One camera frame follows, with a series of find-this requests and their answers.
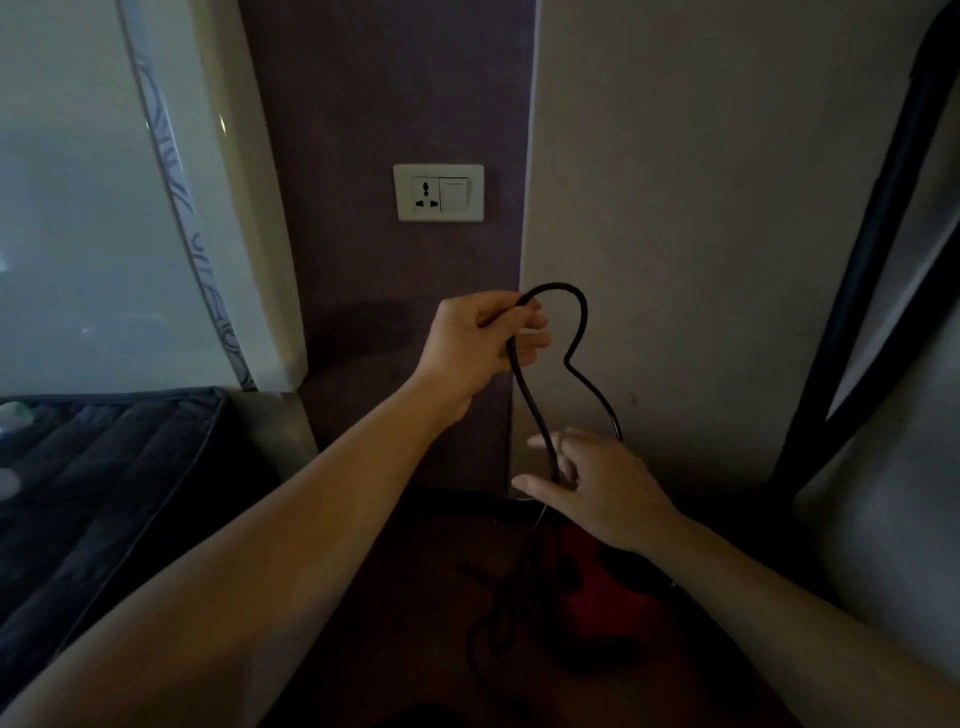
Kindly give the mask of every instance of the white wall plate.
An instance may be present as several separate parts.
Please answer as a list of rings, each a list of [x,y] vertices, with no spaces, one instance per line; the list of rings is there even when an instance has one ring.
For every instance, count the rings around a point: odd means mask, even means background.
[[[395,164],[394,190],[400,222],[483,222],[482,164]]]

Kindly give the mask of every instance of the black mattress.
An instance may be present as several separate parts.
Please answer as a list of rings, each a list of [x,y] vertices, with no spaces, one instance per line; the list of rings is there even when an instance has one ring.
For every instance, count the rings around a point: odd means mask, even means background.
[[[0,435],[0,709],[97,619],[275,488],[219,389],[15,398]]]

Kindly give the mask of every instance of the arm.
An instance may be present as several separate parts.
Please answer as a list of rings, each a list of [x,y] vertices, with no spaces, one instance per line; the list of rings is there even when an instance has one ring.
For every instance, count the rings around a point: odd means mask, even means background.
[[[804,725],[960,725],[955,686],[686,519],[622,445],[570,429],[557,439],[577,490],[533,475],[519,476],[515,487],[669,574],[736,640]],[[542,446],[542,439],[531,444]]]
[[[333,612],[426,449],[522,328],[517,294],[444,302],[413,377],[295,477],[125,599],[3,726],[254,725]],[[507,309],[488,326],[497,314]],[[549,343],[518,336],[521,362]]]

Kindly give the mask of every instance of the decorative pattern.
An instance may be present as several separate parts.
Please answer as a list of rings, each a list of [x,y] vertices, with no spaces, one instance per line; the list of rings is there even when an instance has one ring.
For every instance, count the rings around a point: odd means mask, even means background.
[[[163,92],[157,82],[154,71],[153,57],[150,53],[150,44],[147,39],[146,25],[143,20],[143,11],[139,0],[118,0],[120,18],[127,38],[127,47],[131,62],[136,70],[137,85],[140,89],[140,100],[143,103],[147,126],[154,140],[157,161],[167,183],[170,202],[173,205],[177,218],[180,235],[186,246],[197,275],[197,283],[204,294],[207,310],[216,327],[217,336],[227,353],[230,366],[236,373],[237,381],[244,390],[255,390],[253,377],[236,334],[230,322],[227,307],[213,275],[213,268],[206,256],[204,238],[200,232],[200,225],[194,212],[193,200],[180,164],[180,152],[177,150],[177,141],[174,138],[173,128],[167,116]]]

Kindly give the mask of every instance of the purple wall panel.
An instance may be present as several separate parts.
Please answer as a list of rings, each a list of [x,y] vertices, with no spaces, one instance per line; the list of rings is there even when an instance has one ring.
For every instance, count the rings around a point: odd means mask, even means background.
[[[535,0],[241,0],[297,269],[321,447],[413,371],[441,298],[515,288]],[[397,162],[487,167],[486,222],[401,224]],[[510,380],[418,484],[502,491]]]

